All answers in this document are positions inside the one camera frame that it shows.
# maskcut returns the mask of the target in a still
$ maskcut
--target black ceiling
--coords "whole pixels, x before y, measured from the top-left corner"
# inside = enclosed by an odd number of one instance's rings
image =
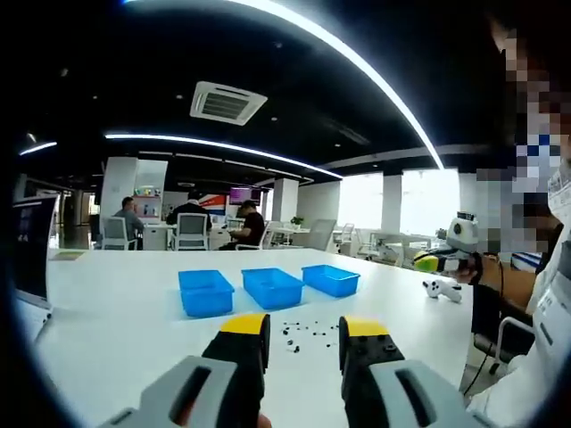
[[[106,141],[103,135],[113,131],[210,139],[317,166],[422,146],[376,84],[314,36],[241,4],[165,3],[101,7],[84,13],[89,15],[84,21],[63,20],[38,41],[42,52],[30,74],[25,129],[38,141],[57,141],[58,146],[21,157],[22,171],[46,180],[63,177],[63,183],[69,175],[100,174],[101,161],[109,155],[145,150],[211,156],[331,179],[282,162],[195,144]],[[463,5],[432,3],[281,3],[336,34],[366,59],[435,145],[501,140],[504,67],[482,14]],[[190,103],[201,80],[269,99],[243,127],[191,118]],[[29,143],[22,138],[22,145]],[[410,168],[407,161],[401,163]],[[445,165],[462,163],[462,156],[451,156]],[[418,164],[434,166],[429,157],[410,165]],[[337,172],[370,170],[372,164],[363,164]],[[173,161],[168,175],[169,183],[189,178],[255,183],[280,177],[190,158]]]

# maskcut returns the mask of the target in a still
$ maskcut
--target ceiling vent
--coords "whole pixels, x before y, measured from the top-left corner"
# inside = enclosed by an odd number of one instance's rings
[[[231,86],[198,82],[190,115],[243,126],[268,97]]]

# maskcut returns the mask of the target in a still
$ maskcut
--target white desk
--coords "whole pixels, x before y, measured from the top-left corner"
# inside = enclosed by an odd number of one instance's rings
[[[288,227],[272,227],[270,229],[275,234],[293,235],[293,234],[308,234],[309,229],[290,229]]]
[[[275,427],[347,426],[338,332],[330,329],[341,315],[378,319],[406,358],[424,361],[459,386],[470,342],[471,287],[463,287],[461,304],[433,300],[421,284],[428,274],[315,250],[88,251],[73,262],[51,261],[55,309],[37,340],[39,360],[81,422],[99,424],[124,407],[138,407],[143,388],[185,356],[201,355],[228,318],[186,318],[179,270],[219,269],[236,288],[235,313],[245,313],[261,309],[243,290],[241,269],[281,267],[301,277],[301,267],[318,263],[360,273],[360,286],[339,300],[305,287],[302,305],[271,313],[261,410]],[[290,326],[283,335],[284,322],[310,329]],[[299,353],[287,350],[290,339]]]

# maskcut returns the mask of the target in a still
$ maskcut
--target man sitting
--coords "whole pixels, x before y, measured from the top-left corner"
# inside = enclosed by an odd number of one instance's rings
[[[232,243],[227,243],[219,248],[221,251],[235,250],[237,245],[260,245],[261,236],[264,234],[266,225],[264,217],[256,210],[254,201],[244,201],[238,210],[238,217],[245,218],[244,227],[241,230],[229,232]]]
[[[127,231],[127,239],[129,241],[133,241],[137,239],[137,249],[143,250],[143,238],[135,236],[135,231],[138,230],[140,233],[143,233],[145,229],[145,225],[143,222],[137,217],[135,213],[135,203],[133,202],[133,198],[127,196],[123,198],[121,202],[121,210],[117,211],[114,217],[123,217],[125,219],[125,230]]]
[[[167,217],[168,225],[176,225],[178,222],[178,214],[180,213],[190,213],[190,214],[206,214],[206,231],[212,229],[211,216],[208,210],[201,207],[198,199],[200,194],[196,191],[188,192],[188,201],[186,203],[176,207]]]

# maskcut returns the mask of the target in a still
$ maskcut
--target led light strip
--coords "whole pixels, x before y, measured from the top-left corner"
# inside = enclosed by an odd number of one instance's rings
[[[136,0],[130,0],[126,3],[133,3]],[[281,4],[271,2],[270,0],[226,0],[232,3],[242,4],[244,6],[250,6],[254,9],[258,9],[259,11],[270,13],[282,20],[288,21],[294,24],[296,27],[300,29],[304,29],[308,33],[312,34],[313,36],[319,38],[323,42],[327,43],[329,46],[334,48],[338,53],[342,56],[347,58],[351,61],[359,70],[365,73],[368,78],[370,78],[381,90],[389,97],[389,99],[393,102],[397,109],[402,113],[402,116],[410,123],[412,128],[417,132],[418,137],[420,140],[425,144],[428,152],[430,152],[431,156],[436,162],[436,165],[439,169],[444,169],[444,165],[434,148],[434,145],[428,138],[425,130],[420,126],[417,118],[414,117],[412,111],[410,111],[409,107],[404,103],[404,101],[394,92],[394,89],[384,80],[380,74],[378,74],[373,67],[370,66],[368,62],[366,62],[363,58],[360,57],[358,53],[353,51],[348,45],[346,45],[341,39],[334,36],[326,29],[320,27],[313,21],[308,20],[307,18],[301,16],[299,13],[296,13],[286,7],[282,6]]]
[[[52,141],[51,143],[43,143],[40,145],[34,145],[33,147],[30,147],[29,149],[26,149],[23,152],[20,152],[20,156],[23,156],[24,154],[28,154],[28,153],[37,152],[38,150],[47,149],[48,147],[53,147],[55,145],[57,145],[57,143],[55,141]]]
[[[343,176],[340,176],[339,174],[318,167],[314,167],[313,165],[308,165],[307,163],[284,158],[283,156],[278,156],[272,153],[261,152],[259,150],[254,150],[254,149],[248,149],[247,147],[241,147],[239,145],[217,143],[215,141],[199,140],[198,138],[187,138],[184,136],[156,136],[151,134],[106,134],[105,138],[107,138],[108,140],[164,140],[164,141],[176,141],[179,143],[209,145],[210,147],[219,147],[221,149],[234,150],[236,152],[255,154],[257,156],[263,156],[264,158],[273,159],[275,161],[291,163],[292,165],[296,165],[298,167],[312,169],[314,171],[321,172],[322,174],[327,174],[331,177],[343,179]]]

